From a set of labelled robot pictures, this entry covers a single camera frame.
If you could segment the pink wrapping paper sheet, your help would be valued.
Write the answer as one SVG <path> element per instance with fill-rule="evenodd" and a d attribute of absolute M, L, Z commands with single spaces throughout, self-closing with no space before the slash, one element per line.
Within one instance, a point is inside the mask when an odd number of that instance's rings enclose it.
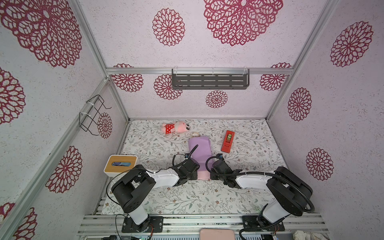
<path fill-rule="evenodd" d="M 190 152 L 196 145 L 198 145 L 198 147 L 192 153 L 192 158 L 200 165 L 200 168 L 197 171 L 198 180 L 209 180 L 211 175 L 206 168 L 206 161 L 208 158 L 213 156 L 211 141 L 206 136 L 193 137 L 189 139 L 188 146 Z"/>

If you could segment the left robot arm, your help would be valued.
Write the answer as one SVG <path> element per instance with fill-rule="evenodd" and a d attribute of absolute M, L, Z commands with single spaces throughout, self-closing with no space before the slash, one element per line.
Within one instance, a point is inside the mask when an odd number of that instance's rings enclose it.
<path fill-rule="evenodd" d="M 171 168 L 150 172 L 142 165 L 137 165 L 125 173 L 111 187 L 112 193 L 136 226 L 146 228 L 150 216 L 142 203 L 152 189 L 178 187 L 197 178 L 200 164 L 192 158 Z"/>

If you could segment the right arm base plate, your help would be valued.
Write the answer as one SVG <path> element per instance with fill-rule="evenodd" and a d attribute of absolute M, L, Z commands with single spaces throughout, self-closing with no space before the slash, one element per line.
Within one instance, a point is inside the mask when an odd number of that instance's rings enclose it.
<path fill-rule="evenodd" d="M 246 232 L 283 232 L 286 230 L 282 220 L 270 223 L 262 216 L 242 216 L 242 222 Z"/>

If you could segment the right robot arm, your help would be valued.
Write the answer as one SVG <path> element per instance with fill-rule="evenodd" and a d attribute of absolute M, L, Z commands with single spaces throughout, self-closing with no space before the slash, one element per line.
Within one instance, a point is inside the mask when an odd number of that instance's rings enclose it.
<path fill-rule="evenodd" d="M 224 185 L 235 189 L 264 189 L 272 193 L 275 200 L 266 204 L 253 227 L 244 227 L 239 231 L 242 240 L 244 232 L 269 230 L 294 215 L 313 213 L 315 206 L 311 201 L 313 189 L 285 167 L 278 167 L 270 172 L 243 172 L 232 170 L 221 155 L 206 160 L 205 167 L 214 180 L 221 180 Z"/>

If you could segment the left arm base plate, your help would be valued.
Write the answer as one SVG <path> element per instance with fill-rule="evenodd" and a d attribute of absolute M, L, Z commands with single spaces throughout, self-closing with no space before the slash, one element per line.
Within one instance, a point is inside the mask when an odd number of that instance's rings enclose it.
<path fill-rule="evenodd" d="M 149 216 L 143 223 L 137 225 L 131 217 L 123 222 L 122 233 L 161 233 L 163 231 L 164 217 Z"/>

